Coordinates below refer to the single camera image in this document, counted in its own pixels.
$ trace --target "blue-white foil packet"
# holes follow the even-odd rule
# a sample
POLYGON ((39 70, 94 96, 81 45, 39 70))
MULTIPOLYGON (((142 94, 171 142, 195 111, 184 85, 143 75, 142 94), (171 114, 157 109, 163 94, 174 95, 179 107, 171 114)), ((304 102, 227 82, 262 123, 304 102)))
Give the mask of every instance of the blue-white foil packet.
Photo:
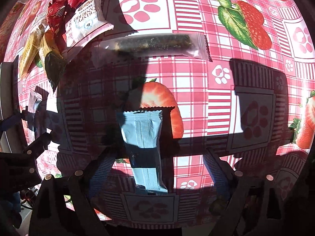
POLYGON ((159 138, 162 111, 118 112, 137 194, 167 194, 162 182, 159 138))

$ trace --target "black wire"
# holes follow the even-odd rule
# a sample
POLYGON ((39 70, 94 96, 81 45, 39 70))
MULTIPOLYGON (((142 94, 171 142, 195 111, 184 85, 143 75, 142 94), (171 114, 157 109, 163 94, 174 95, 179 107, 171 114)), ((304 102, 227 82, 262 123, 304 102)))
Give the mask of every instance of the black wire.
POLYGON ((26 209, 30 209, 30 210, 33 210, 32 208, 30 208, 30 207, 27 207, 27 206, 24 206, 24 205, 22 205, 22 204, 21 204, 21 207, 23 207, 23 208, 26 208, 26 209))

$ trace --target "metal bolt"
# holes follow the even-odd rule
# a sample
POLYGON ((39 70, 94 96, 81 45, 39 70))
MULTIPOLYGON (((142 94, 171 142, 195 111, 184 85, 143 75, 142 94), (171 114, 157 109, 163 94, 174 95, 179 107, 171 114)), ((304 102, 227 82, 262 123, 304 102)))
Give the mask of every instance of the metal bolt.
POLYGON ((243 176, 243 172, 240 170, 235 170, 234 174, 235 174, 235 176, 243 176))
POLYGON ((74 174, 76 176, 82 176, 83 175, 83 171, 82 170, 77 170, 74 174))
POLYGON ((273 176, 272 175, 267 175, 266 176, 267 180, 272 181, 273 180, 273 176))
POLYGON ((51 174, 47 174, 47 175, 45 176, 45 179, 46 179, 46 180, 49 180, 49 179, 51 179, 51 177, 52 177, 51 174))

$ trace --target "checkered tablecloth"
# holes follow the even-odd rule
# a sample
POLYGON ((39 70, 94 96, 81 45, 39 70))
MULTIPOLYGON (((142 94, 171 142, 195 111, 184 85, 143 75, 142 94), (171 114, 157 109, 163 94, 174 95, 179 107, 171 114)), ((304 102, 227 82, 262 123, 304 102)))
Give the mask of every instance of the checkered tablecloth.
MULTIPOLYGON (((30 0, 24 15, 16 21, 5 61, 13 61, 21 53, 30 29, 19 35, 20 30, 38 1, 30 0)), ((38 13, 45 11, 50 2, 41 1, 38 13)), ((105 1, 104 15, 114 21, 111 23, 115 28, 96 40, 115 38, 124 29, 115 18, 112 0, 105 1)), ((159 6, 157 12, 145 9, 146 0, 132 0, 140 3, 137 11, 125 13, 137 31, 133 34, 202 32, 212 61, 153 57, 96 69, 90 61, 89 47, 85 47, 67 67, 54 94, 42 68, 35 67, 27 79, 18 79, 15 105, 21 109, 28 105, 30 90, 36 86, 49 93, 46 123, 53 130, 55 143, 38 158, 41 175, 70 175, 95 159, 104 149, 101 139, 106 126, 116 123, 112 104, 119 99, 119 93, 130 89, 134 77, 145 75, 169 88, 183 118, 182 153, 162 160, 165 184, 173 190, 168 196, 139 199, 134 195, 130 165, 115 162, 102 193, 93 200, 104 213, 98 214, 101 219, 146 229, 215 221, 208 211, 215 189, 200 155, 200 148, 205 147, 212 147, 222 160, 245 175, 273 175, 278 192, 285 198, 308 155, 308 150, 284 139, 293 119, 303 117, 305 106, 299 103, 305 104, 315 89, 314 46, 293 0, 242 1, 263 14, 271 49, 254 50, 233 38, 218 18, 217 0, 155 0, 149 4, 159 6), (138 21, 135 14, 139 11, 146 13, 148 20, 138 21), (267 109, 260 118, 265 125, 249 129, 253 131, 255 127, 259 137, 245 137, 242 116, 253 101, 267 109), (152 212, 144 214, 142 209, 152 212)), ((122 11, 134 5, 119 2, 122 11)))

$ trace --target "white snack packet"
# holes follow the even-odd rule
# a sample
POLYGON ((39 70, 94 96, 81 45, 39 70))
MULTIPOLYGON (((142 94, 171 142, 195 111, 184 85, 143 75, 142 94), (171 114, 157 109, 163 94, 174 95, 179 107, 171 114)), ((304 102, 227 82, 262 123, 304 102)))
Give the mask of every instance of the white snack packet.
POLYGON ((113 28, 104 19, 101 0, 87 0, 66 23, 67 48, 62 56, 70 62, 90 40, 113 28))

